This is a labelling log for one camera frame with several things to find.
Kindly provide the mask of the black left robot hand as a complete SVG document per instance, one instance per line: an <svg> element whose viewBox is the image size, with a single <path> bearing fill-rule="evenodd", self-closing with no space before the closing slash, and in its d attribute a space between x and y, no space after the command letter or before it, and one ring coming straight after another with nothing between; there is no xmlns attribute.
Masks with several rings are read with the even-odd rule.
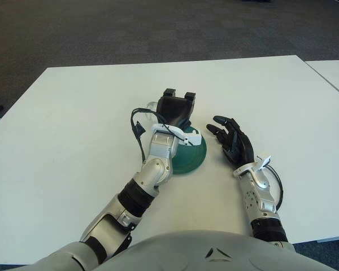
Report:
<svg viewBox="0 0 339 271"><path fill-rule="evenodd" d="M191 125L190 116L195 104L195 93L187 92L183 98L176 96L175 89L167 88L158 100L157 113L166 124L185 131Z"/></svg>

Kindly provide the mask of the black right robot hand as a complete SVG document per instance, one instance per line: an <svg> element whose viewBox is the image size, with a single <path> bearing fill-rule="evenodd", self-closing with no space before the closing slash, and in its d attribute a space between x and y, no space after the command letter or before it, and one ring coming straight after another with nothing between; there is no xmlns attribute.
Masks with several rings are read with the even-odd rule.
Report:
<svg viewBox="0 0 339 271"><path fill-rule="evenodd" d="M217 138L229 162L235 168L255 162L252 144L238 123L233 118L218 115L213 120L225 129L212 124L207 124L206 128Z"/></svg>

